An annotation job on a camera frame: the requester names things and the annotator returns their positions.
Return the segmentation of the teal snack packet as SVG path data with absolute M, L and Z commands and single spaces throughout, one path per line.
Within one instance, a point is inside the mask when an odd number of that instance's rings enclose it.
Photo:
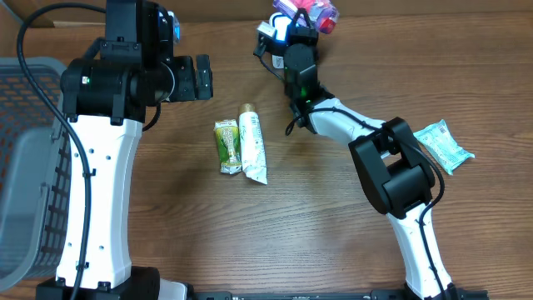
M 476 157 L 456 142 L 444 119 L 415 132 L 414 136 L 449 175 L 466 160 Z

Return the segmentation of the white tube gold cap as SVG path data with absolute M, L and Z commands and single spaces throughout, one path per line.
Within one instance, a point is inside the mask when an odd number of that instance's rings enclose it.
M 239 109 L 242 171 L 253 181 L 267 185 L 267 160 L 261 124 L 255 106 L 245 103 Z

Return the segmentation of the red purple snack pack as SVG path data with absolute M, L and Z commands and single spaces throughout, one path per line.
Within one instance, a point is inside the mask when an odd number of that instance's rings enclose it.
M 274 0 L 272 6 L 283 15 L 293 19 L 300 8 L 306 10 L 314 28 L 330 34 L 340 17 L 340 13 L 330 0 Z

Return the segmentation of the green drink carton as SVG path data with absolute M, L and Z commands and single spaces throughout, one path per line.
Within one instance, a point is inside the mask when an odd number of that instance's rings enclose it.
M 242 170 L 240 135 L 237 121 L 216 121 L 214 133 L 221 164 L 221 173 L 236 174 Z

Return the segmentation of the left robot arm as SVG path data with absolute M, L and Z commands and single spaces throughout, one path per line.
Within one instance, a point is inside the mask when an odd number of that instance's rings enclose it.
M 40 283 L 39 299 L 192 298 L 185 283 L 135 267 L 127 221 L 132 166 L 146 110 L 164 102 L 213 95 L 207 55 L 174 55 L 179 22 L 151 1 L 110 1 L 95 53 L 62 73 L 58 120 L 71 142 L 67 233 L 55 277 Z

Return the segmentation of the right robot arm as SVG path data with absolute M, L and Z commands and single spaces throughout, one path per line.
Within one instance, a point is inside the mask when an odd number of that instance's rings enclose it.
M 348 146 L 368 202 L 392 225 L 406 269 L 406 298 L 457 299 L 460 294 L 441 259 L 432 225 L 440 201 L 433 187 L 445 186 L 438 167 L 417 144 L 407 122 L 365 117 L 344 106 L 320 84 L 318 33 L 299 8 L 284 41 L 270 49 L 284 61 L 284 90 L 293 125 Z

